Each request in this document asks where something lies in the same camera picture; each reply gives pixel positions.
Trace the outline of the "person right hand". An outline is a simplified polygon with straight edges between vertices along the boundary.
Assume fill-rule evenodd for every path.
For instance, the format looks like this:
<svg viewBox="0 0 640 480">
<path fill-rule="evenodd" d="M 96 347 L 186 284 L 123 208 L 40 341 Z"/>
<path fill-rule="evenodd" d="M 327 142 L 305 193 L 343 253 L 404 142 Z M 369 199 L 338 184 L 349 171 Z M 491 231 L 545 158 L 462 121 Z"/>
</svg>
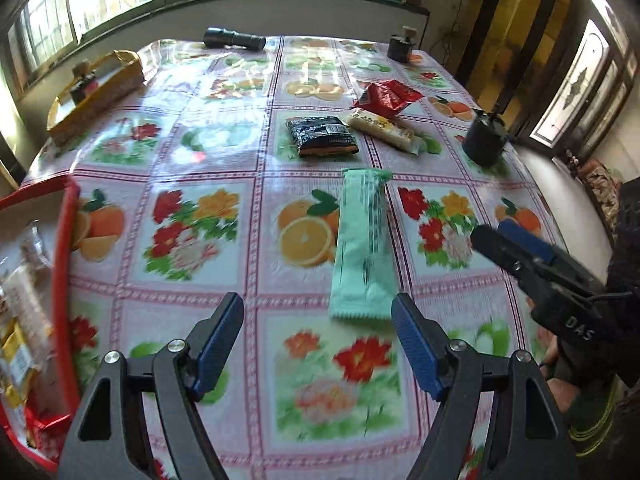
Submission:
<svg viewBox="0 0 640 480">
<path fill-rule="evenodd" d="M 544 356 L 539 360 L 538 366 L 560 412 L 567 418 L 570 408 L 580 396 L 580 389 L 555 376 L 555 367 L 560 358 L 558 337 L 541 327 L 538 330 L 538 338 L 544 347 Z"/>
</svg>

